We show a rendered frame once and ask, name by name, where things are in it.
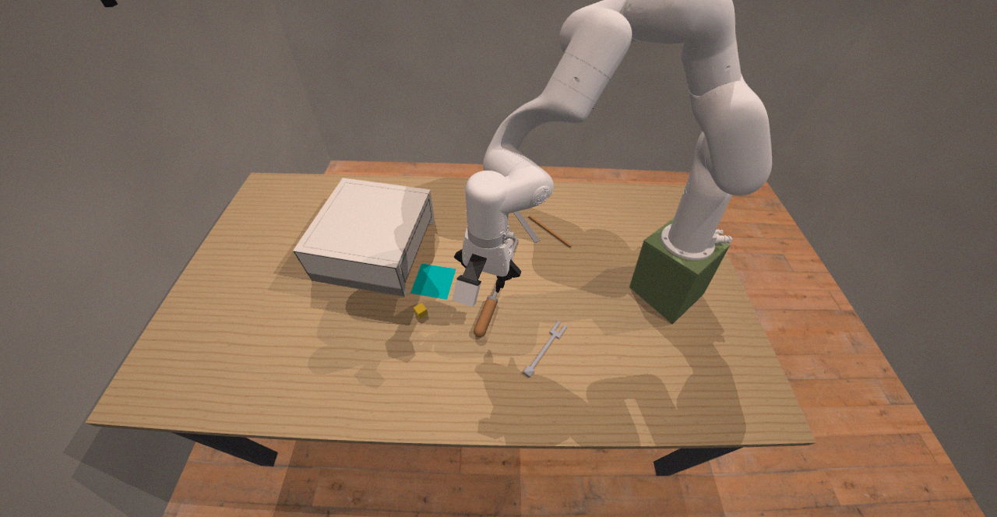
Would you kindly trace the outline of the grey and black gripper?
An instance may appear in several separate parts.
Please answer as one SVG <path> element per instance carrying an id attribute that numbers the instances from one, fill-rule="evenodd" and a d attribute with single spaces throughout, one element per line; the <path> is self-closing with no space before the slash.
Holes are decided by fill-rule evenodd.
<path id="1" fill-rule="evenodd" d="M 469 234 L 464 232 L 463 248 L 459 250 L 453 257 L 462 262 L 462 266 L 466 268 L 469 264 L 469 259 L 471 254 L 478 255 L 478 257 L 487 258 L 487 262 L 484 264 L 483 272 L 492 273 L 496 275 L 496 293 L 503 289 L 503 284 L 505 280 L 511 280 L 512 278 L 520 278 L 521 271 L 519 266 L 516 266 L 513 262 L 513 240 L 508 239 L 501 246 L 496 248 L 479 248 L 471 244 L 469 240 Z"/>

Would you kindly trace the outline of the wooden tool handle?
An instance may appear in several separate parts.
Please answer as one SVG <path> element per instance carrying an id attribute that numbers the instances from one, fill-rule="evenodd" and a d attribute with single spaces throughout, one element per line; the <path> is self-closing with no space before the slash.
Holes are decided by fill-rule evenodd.
<path id="1" fill-rule="evenodd" d="M 513 240 L 514 240 L 513 244 L 513 253 L 514 253 L 514 248 L 516 248 L 517 244 L 519 244 L 519 239 L 517 239 L 517 237 L 514 236 Z M 492 296 L 488 296 L 487 301 L 485 301 L 484 303 L 483 311 L 481 311 L 480 316 L 478 316 L 476 328 L 474 328 L 474 335 L 476 335 L 476 337 L 483 337 L 487 332 L 489 321 L 491 321 L 491 317 L 494 315 L 496 304 L 498 303 L 498 298 L 496 298 L 496 294 L 497 293 L 494 290 L 494 294 Z"/>

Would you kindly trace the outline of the brown wooden stick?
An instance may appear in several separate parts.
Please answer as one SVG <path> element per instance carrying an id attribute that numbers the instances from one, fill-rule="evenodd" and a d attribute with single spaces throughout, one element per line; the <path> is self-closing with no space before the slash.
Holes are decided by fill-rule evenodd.
<path id="1" fill-rule="evenodd" d="M 549 232 L 549 233 L 553 234 L 553 237 L 556 237 L 556 239 L 559 239 L 560 241 L 562 241 L 562 243 L 566 244 L 566 246 L 571 247 L 571 244 L 568 241 L 564 241 L 564 239 L 562 239 L 562 237 L 559 237 L 559 235 L 556 234 L 556 233 L 553 233 L 551 229 L 548 229 L 548 227 L 546 227 L 545 225 L 542 225 L 542 223 L 539 223 L 539 221 L 537 221 L 537 219 L 534 219 L 533 216 L 529 215 L 528 218 L 530 218 L 535 223 L 537 223 L 537 225 L 543 227 L 546 230 L 546 232 Z"/>

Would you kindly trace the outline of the teal square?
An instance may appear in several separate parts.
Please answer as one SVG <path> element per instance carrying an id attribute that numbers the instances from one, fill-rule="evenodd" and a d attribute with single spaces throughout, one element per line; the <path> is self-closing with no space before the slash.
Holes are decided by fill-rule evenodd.
<path id="1" fill-rule="evenodd" d="M 451 290 L 455 271 L 456 269 L 446 268 L 446 266 L 421 264 L 410 293 L 446 299 Z"/>

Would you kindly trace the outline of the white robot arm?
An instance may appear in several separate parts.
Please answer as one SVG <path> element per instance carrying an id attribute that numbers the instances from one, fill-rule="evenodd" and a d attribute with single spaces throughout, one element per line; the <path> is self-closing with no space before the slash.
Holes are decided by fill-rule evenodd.
<path id="1" fill-rule="evenodd" d="M 727 203 L 733 195 L 761 189 L 772 169 L 768 113 L 738 64 L 733 1 L 601 0 L 571 13 L 559 40 L 564 55 L 544 93 L 502 121 L 484 155 L 484 170 L 467 181 L 471 244 L 496 248 L 513 239 L 508 215 L 551 197 L 551 175 L 519 151 L 521 142 L 546 122 L 585 121 L 638 40 L 683 43 L 692 110 L 703 130 L 662 244 L 676 257 L 695 261 L 711 257 L 715 244 L 731 243 L 717 230 Z"/>

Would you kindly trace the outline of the grey flat bar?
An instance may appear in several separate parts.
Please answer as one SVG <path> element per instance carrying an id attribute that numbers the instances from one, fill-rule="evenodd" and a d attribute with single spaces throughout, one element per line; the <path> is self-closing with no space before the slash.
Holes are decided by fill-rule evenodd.
<path id="1" fill-rule="evenodd" d="M 531 227 L 528 226 L 528 223 L 523 218 L 523 216 L 521 216 L 520 212 L 516 211 L 516 212 L 513 212 L 513 214 L 514 214 L 514 216 L 517 216 L 517 219 L 519 219 L 519 221 L 521 222 L 521 225 L 523 225 L 523 227 L 526 228 L 527 233 L 530 235 L 531 239 L 533 239 L 534 243 L 537 243 L 537 241 L 539 241 L 537 235 L 533 232 L 533 229 L 531 229 Z"/>

